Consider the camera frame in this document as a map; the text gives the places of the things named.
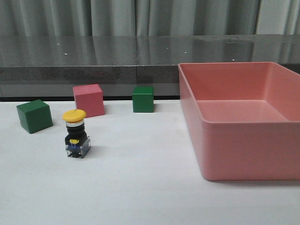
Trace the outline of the yellow push button switch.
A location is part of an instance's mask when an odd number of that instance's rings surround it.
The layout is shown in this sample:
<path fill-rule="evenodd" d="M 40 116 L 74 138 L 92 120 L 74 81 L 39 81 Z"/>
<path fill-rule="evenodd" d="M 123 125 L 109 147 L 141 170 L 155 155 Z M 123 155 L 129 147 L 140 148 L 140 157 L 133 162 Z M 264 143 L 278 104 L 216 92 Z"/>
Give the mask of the yellow push button switch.
<path fill-rule="evenodd" d="M 68 132 L 65 137 L 68 157 L 84 158 L 91 148 L 90 137 L 85 132 L 85 117 L 86 112 L 81 109 L 73 109 L 62 115 Z"/>

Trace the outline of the green cube block centre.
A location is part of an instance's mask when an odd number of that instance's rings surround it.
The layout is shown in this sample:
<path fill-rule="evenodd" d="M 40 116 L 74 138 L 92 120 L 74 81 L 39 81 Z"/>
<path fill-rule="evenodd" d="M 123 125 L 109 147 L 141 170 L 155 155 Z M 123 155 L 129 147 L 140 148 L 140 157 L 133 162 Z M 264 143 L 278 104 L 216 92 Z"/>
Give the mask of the green cube block centre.
<path fill-rule="evenodd" d="M 132 94 L 134 113 L 154 112 L 154 88 L 149 86 L 135 87 Z"/>

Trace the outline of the green cube block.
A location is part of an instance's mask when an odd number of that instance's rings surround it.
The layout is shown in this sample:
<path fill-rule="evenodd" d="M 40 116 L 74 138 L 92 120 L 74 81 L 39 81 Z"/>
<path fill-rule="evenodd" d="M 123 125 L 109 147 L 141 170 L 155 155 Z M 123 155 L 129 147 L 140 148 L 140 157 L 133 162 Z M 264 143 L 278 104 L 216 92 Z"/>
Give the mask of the green cube block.
<path fill-rule="evenodd" d="M 53 126 L 50 107 L 42 100 L 17 105 L 20 124 L 29 134 Z"/>
<path fill-rule="evenodd" d="M 154 88 L 149 86 L 135 87 L 132 94 L 134 113 L 154 112 Z"/>

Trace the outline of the pink cube block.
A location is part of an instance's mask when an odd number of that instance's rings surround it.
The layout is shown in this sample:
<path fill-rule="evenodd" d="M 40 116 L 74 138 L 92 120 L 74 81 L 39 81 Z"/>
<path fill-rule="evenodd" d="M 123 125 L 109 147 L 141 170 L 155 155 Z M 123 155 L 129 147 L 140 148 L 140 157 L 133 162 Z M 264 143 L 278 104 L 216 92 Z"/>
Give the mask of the pink cube block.
<path fill-rule="evenodd" d="M 98 84 L 74 86 L 73 95 L 76 108 L 85 111 L 87 118 L 105 114 L 103 92 Z"/>

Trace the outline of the pink plastic bin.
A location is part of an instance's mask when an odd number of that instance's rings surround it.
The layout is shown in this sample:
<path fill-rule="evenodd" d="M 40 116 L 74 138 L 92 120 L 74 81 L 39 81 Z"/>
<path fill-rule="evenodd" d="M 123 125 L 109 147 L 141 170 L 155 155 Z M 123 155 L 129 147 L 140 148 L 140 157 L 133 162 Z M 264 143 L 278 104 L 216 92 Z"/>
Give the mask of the pink plastic bin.
<path fill-rule="evenodd" d="M 300 76 L 274 62 L 181 63 L 180 102 L 207 180 L 300 178 Z"/>

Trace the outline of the dark glossy counter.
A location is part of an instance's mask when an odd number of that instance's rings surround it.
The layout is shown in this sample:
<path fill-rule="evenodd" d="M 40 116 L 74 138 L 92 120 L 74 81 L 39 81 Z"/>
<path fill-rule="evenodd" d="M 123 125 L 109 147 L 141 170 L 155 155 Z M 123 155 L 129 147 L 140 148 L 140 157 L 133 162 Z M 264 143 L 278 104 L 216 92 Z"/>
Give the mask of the dark glossy counter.
<path fill-rule="evenodd" d="M 106 100 L 135 86 L 178 99 L 180 63 L 271 61 L 300 70 L 299 35 L 1 37 L 1 101 L 64 101 L 73 87 L 99 84 Z"/>

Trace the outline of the green cube block left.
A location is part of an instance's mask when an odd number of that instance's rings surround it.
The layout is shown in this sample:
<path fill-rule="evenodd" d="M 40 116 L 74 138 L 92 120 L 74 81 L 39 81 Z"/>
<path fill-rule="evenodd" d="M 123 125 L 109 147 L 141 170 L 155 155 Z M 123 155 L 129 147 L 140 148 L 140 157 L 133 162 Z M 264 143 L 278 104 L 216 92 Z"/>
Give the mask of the green cube block left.
<path fill-rule="evenodd" d="M 29 134 L 53 126 L 50 107 L 42 100 L 17 105 L 20 124 Z"/>

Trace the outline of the grey curtain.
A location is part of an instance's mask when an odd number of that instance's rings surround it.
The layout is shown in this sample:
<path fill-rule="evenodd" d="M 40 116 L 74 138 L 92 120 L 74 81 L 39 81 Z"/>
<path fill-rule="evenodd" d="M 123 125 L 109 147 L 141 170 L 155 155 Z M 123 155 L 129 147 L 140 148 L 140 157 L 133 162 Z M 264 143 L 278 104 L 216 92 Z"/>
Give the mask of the grey curtain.
<path fill-rule="evenodd" d="M 300 32 L 297 0 L 3 0 L 0 34 L 189 36 Z"/>

